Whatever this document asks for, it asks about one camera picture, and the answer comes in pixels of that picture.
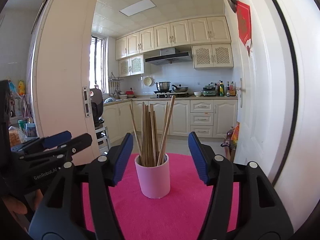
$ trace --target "pink cup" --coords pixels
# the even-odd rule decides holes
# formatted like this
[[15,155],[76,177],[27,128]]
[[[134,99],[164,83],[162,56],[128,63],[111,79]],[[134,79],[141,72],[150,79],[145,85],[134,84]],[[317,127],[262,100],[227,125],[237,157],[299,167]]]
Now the pink cup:
[[169,156],[164,164],[156,167],[141,166],[140,155],[135,158],[140,188],[148,198],[162,198],[170,192]]

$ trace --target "stainless steel pot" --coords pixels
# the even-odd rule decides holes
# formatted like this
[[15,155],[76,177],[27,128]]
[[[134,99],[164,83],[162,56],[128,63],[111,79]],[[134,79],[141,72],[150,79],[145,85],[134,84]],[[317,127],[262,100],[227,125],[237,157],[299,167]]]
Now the stainless steel pot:
[[168,91],[170,90],[171,82],[155,82],[158,91]]
[[172,90],[176,93],[185,93],[188,89],[189,87],[182,87],[181,85],[177,87],[176,85],[172,85]]

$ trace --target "range hood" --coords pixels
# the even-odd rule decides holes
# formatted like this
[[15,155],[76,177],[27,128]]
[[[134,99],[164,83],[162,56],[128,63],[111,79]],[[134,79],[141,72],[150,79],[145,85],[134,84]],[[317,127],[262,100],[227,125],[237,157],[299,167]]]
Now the range hood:
[[145,61],[154,65],[188,62],[192,61],[192,55],[190,52],[179,52],[175,48],[168,48],[161,49],[160,56],[146,58]]

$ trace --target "stove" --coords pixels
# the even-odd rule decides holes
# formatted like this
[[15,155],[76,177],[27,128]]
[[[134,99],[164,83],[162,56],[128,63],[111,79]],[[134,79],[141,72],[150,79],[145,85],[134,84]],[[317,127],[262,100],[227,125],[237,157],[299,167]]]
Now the stove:
[[156,94],[155,97],[150,97],[150,98],[171,98],[173,95],[176,96],[176,98],[187,98],[189,97],[189,93],[175,93],[172,92],[172,90],[168,91],[154,91]]

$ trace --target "window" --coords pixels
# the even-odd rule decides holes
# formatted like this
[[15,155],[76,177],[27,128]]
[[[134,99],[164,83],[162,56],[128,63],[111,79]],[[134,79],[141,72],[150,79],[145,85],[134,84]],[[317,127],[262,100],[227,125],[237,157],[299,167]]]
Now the window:
[[95,85],[98,85],[103,93],[109,93],[108,78],[106,78],[105,44],[105,39],[91,37],[89,81],[90,88],[95,88]]

